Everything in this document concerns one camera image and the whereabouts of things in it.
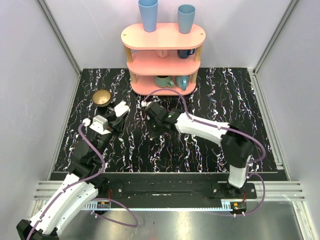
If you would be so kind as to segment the white oval case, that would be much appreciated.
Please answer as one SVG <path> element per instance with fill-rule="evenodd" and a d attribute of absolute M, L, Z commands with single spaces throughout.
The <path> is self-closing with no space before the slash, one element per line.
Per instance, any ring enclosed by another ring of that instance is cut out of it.
<path fill-rule="evenodd" d="M 127 103 L 125 101 L 121 101 L 119 104 L 117 104 L 114 108 L 113 108 L 114 112 L 115 112 L 115 116 L 117 118 L 121 117 L 122 115 L 129 113 L 130 112 L 130 107 L 127 105 Z"/>

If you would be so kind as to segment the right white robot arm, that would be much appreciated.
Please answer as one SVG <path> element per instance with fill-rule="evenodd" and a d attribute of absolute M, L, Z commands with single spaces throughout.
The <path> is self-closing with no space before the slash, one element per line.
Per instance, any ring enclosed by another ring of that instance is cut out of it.
<path fill-rule="evenodd" d="M 190 134 L 209 140 L 222 148 L 223 156 L 229 164 L 229 177 L 222 189 L 222 198 L 242 198 L 247 183 L 247 166 L 252 157 L 254 143 L 247 137 L 235 133 L 236 126 L 228 122 L 216 122 L 174 108 L 165 109 L 156 102 L 142 101 L 146 114 L 146 125 L 150 138 L 164 133 Z"/>

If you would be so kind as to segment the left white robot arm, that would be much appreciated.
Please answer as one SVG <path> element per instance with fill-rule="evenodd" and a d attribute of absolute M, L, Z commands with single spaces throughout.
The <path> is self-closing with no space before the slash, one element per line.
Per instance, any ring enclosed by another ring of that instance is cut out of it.
<path fill-rule="evenodd" d="M 102 175 L 106 168 L 103 153 L 111 139 L 122 132 L 129 111 L 127 106 L 122 110 L 114 108 L 105 115 L 83 120 L 69 173 L 38 213 L 17 224 L 20 239 L 57 240 L 86 204 L 109 195 L 109 180 Z"/>

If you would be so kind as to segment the green ceramic mug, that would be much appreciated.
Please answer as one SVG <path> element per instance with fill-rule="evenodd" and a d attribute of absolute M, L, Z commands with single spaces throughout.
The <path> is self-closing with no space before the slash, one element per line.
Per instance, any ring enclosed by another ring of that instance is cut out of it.
<path fill-rule="evenodd" d="M 173 88 L 175 83 L 171 76 L 155 76 L 154 77 L 154 83 L 159 88 Z"/>

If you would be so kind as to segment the light blue ceramic mug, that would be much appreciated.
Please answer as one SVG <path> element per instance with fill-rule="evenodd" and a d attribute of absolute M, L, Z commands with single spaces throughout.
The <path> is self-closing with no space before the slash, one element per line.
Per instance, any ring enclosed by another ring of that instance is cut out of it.
<path fill-rule="evenodd" d="M 185 91 L 189 85 L 190 77 L 188 75 L 176 76 L 175 85 Z"/>

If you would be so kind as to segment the pink three-tier wooden shelf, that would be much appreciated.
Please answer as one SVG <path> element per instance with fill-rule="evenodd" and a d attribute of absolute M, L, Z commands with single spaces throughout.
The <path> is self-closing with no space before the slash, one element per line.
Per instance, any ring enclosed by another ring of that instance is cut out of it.
<path fill-rule="evenodd" d="M 188 95 L 196 88 L 198 70 L 205 30 L 193 24 L 188 34 L 179 32 L 177 23 L 158 23 L 156 30 L 146 32 L 141 23 L 126 27 L 121 33 L 121 40 L 127 59 L 132 90 L 139 95 Z M 178 57 L 177 50 L 196 49 L 186 59 Z M 160 58 L 156 50 L 168 50 L 168 56 Z M 164 90 L 155 85 L 155 76 L 189 76 L 186 90 L 177 86 Z"/>

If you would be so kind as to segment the pink mug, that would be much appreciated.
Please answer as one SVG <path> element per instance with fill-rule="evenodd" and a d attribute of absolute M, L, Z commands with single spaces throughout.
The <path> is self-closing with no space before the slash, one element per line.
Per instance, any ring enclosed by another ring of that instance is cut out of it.
<path fill-rule="evenodd" d="M 159 49 L 159 50 L 156 50 L 156 54 L 160 58 L 166 58 L 169 55 L 169 52 L 166 49 Z"/>

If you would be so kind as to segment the dark blue mug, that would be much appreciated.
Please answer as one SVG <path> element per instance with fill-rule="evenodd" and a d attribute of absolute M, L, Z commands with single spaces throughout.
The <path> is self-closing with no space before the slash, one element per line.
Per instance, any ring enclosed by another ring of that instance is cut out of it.
<path fill-rule="evenodd" d="M 196 52 L 196 49 L 179 49 L 177 50 L 177 55 L 181 59 L 187 59 L 189 56 L 193 55 Z"/>

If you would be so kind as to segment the left light blue tumbler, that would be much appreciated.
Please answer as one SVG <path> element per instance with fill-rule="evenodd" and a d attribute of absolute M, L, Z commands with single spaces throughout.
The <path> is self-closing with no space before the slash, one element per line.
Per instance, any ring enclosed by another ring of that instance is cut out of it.
<path fill-rule="evenodd" d="M 143 29 L 148 33 L 154 32 L 157 28 L 158 0 L 139 0 L 138 6 Z"/>

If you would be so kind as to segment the light blue tumbler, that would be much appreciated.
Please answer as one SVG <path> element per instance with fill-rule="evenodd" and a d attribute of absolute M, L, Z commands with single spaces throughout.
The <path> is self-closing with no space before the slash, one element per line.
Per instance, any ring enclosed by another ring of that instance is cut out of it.
<path fill-rule="evenodd" d="M 158 0 L 139 0 L 138 6 L 143 29 L 148 33 L 154 32 L 157 28 Z"/>
<path fill-rule="evenodd" d="M 180 5 L 177 9 L 177 23 L 179 32 L 188 34 L 193 26 L 196 8 L 190 4 Z"/>

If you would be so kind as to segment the right light blue tumbler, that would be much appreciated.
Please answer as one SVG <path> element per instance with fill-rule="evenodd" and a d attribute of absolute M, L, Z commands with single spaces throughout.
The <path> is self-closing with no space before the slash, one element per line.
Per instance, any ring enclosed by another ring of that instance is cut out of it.
<path fill-rule="evenodd" d="M 177 23 L 179 32 L 188 34 L 193 26 L 196 8 L 190 4 L 180 5 L 177 9 Z"/>

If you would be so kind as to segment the black mounting base plate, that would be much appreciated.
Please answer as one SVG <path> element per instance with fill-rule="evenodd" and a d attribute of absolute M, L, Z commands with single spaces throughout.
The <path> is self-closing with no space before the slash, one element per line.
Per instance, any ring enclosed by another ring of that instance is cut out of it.
<path fill-rule="evenodd" d="M 99 197 L 121 199 L 125 196 L 199 196 L 211 199 L 256 199 L 254 184 L 245 183 L 240 189 L 228 182 L 228 173 L 124 173 L 101 175 Z"/>

